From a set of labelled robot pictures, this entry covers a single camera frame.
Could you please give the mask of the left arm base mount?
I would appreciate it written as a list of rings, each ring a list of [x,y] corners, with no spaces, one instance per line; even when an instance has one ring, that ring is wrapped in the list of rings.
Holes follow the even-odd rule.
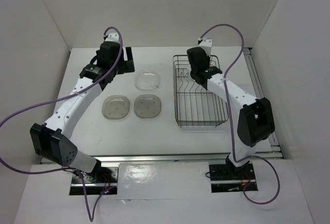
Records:
[[[104,195],[116,195],[118,193],[119,165],[110,164],[107,168],[111,171],[110,175],[101,176],[99,180],[83,174],[87,195],[99,195],[101,191],[103,191]],[[69,195],[84,195],[83,183],[78,173],[72,175]]]

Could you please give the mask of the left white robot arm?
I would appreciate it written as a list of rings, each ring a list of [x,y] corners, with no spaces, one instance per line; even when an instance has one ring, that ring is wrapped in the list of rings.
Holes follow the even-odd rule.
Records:
[[[103,42],[80,72],[72,91],[73,97],[43,124],[31,127],[30,136],[36,154],[60,166],[75,168],[90,182],[110,179],[112,171],[103,167],[100,160],[78,150],[70,138],[84,112],[106,85],[116,75],[134,71],[131,47],[120,49],[118,42]]]

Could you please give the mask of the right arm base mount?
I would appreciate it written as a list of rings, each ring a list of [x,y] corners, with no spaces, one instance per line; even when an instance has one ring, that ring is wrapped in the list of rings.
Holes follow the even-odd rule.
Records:
[[[258,191],[254,167],[251,162],[234,169],[226,158],[224,164],[209,164],[205,177],[210,180],[212,193]]]

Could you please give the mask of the clear plate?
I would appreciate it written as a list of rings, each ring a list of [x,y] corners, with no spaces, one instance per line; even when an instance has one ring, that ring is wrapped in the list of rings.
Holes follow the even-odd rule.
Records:
[[[160,76],[157,72],[141,71],[135,76],[135,87],[142,91],[152,91],[160,87]]]

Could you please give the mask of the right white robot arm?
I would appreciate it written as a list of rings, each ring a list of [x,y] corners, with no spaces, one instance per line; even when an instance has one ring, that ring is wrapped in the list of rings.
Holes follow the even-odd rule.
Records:
[[[257,143],[275,131],[271,103],[265,97],[247,93],[211,66],[210,56],[201,47],[188,49],[187,56],[191,78],[227,103],[232,151],[226,159],[225,173],[236,179],[255,153]]]

